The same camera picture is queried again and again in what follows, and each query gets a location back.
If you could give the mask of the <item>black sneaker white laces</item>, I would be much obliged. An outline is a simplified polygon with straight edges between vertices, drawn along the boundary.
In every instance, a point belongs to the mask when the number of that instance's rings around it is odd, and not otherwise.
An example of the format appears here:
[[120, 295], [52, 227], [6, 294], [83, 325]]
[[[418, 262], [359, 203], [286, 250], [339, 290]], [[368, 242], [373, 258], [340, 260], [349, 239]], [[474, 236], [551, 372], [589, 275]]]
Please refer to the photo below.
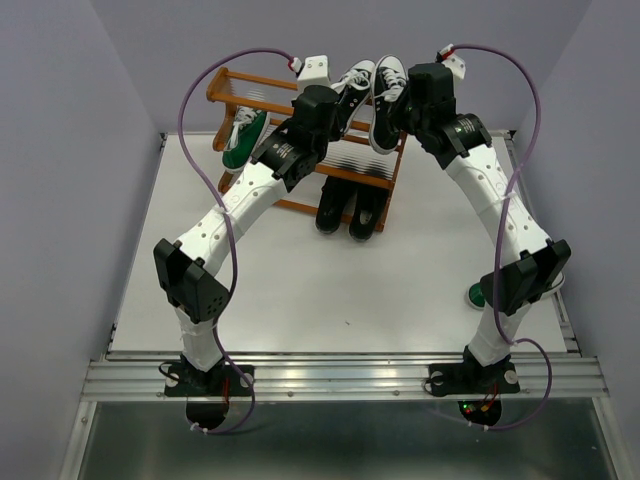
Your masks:
[[342, 138], [347, 133], [356, 113], [369, 99], [374, 68], [375, 64], [372, 60], [361, 60], [331, 85], [339, 95], [333, 132], [336, 139]]

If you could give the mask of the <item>green sneaker white laces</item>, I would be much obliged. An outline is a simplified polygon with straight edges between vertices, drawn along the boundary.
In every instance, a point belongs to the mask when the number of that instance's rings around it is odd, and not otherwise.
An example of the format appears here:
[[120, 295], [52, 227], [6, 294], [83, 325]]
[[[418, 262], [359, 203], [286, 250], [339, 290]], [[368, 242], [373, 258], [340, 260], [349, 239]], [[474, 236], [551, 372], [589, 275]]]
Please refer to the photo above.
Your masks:
[[266, 110], [246, 106], [237, 109], [222, 154], [222, 165], [227, 172], [237, 173], [244, 168], [269, 124], [270, 113]]

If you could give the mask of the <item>all black sneaker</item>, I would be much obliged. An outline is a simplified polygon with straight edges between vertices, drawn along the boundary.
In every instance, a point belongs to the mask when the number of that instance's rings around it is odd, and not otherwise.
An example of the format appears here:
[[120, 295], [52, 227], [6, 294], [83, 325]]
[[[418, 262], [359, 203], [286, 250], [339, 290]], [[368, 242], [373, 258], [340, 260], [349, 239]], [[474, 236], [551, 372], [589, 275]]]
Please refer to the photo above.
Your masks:
[[350, 236], [359, 242], [369, 240], [378, 224], [388, 198], [388, 191], [361, 184], [356, 193], [355, 209], [349, 225]]
[[356, 191], [356, 183], [328, 176], [323, 187], [315, 217], [316, 229], [323, 234], [334, 233], [341, 224], [342, 215]]

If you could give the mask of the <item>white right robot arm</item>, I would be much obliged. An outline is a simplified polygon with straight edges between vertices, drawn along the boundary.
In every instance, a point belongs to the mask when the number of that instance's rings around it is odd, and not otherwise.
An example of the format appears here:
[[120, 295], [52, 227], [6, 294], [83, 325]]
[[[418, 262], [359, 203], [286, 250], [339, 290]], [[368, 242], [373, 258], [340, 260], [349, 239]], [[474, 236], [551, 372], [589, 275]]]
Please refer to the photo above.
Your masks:
[[457, 184], [494, 244], [494, 267], [480, 281], [486, 305], [460, 366], [463, 384], [482, 390], [496, 378], [524, 315], [545, 297], [571, 255], [540, 227], [510, 184], [478, 116], [456, 109], [454, 74], [442, 63], [408, 71], [399, 119]]

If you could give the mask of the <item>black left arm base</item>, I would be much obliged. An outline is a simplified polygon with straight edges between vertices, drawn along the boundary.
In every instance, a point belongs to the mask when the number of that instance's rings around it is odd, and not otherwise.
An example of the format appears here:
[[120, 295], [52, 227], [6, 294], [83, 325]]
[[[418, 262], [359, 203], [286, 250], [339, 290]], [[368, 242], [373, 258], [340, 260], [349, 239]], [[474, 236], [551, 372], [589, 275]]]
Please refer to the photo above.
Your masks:
[[178, 360], [162, 362], [158, 366], [164, 377], [164, 395], [170, 398], [188, 397], [250, 397], [247, 381], [253, 382], [254, 367], [240, 365], [245, 379], [242, 378], [224, 359], [210, 370], [201, 371], [191, 365], [184, 355]]

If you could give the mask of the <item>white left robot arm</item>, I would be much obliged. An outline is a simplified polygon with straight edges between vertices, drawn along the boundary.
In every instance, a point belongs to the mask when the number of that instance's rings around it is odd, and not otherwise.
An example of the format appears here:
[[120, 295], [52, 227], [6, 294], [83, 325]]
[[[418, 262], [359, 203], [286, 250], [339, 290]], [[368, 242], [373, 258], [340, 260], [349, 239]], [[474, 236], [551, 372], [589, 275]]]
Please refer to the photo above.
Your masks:
[[180, 321], [182, 356], [191, 366], [188, 382], [199, 393], [215, 392], [223, 357], [214, 329], [231, 297], [216, 278], [226, 259], [237, 258], [236, 243], [273, 204], [310, 175], [327, 154], [337, 120], [339, 95], [311, 85], [293, 102], [293, 114], [255, 150], [215, 206], [175, 241], [153, 249], [159, 284]]

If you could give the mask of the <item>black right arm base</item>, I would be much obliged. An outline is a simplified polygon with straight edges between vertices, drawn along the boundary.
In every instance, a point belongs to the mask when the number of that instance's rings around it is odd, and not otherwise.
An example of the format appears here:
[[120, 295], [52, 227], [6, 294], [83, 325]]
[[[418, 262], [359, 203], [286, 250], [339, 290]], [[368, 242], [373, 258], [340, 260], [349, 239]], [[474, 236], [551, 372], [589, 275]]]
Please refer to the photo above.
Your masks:
[[511, 355], [488, 366], [482, 366], [466, 347], [459, 363], [433, 363], [422, 381], [423, 390], [435, 397], [520, 392], [518, 375]]

